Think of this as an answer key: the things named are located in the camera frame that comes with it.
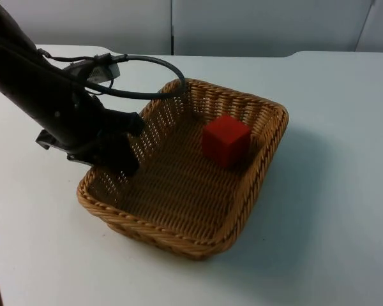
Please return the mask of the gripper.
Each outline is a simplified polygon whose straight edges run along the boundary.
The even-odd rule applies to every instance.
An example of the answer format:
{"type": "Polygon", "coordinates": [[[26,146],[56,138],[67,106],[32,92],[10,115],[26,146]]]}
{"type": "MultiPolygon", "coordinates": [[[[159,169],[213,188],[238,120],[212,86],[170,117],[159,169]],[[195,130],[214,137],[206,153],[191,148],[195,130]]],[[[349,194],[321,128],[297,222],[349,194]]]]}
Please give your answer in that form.
{"type": "Polygon", "coordinates": [[[93,164],[91,154],[98,147],[98,165],[134,175],[139,161],[126,133],[140,136],[145,122],[137,112],[105,109],[98,100],[51,100],[34,108],[34,121],[42,131],[36,143],[57,149],[69,160],[93,164]]]}

